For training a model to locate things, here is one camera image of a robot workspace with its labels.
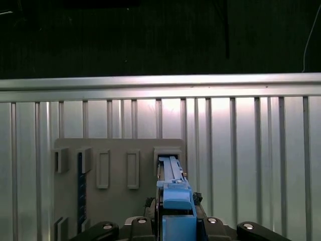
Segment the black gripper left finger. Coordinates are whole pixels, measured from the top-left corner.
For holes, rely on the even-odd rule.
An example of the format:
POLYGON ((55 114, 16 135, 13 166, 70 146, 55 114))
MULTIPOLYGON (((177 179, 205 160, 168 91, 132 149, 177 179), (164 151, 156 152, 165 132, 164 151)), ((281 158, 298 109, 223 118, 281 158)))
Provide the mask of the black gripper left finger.
POLYGON ((133 216, 120 227, 115 222, 99 222, 70 240, 158 240, 158 198, 148 198, 144 216, 133 216))

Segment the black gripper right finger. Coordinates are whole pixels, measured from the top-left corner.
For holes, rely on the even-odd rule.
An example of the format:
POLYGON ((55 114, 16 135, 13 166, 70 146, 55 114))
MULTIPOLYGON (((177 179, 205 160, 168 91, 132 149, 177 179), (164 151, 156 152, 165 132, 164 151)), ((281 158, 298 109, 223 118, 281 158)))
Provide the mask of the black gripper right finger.
POLYGON ((197 214, 197 240, 290 241, 290 239, 255 222, 242 222, 233 229, 219 218, 207 216, 201 206, 202 199, 201 193, 193 193, 197 214))

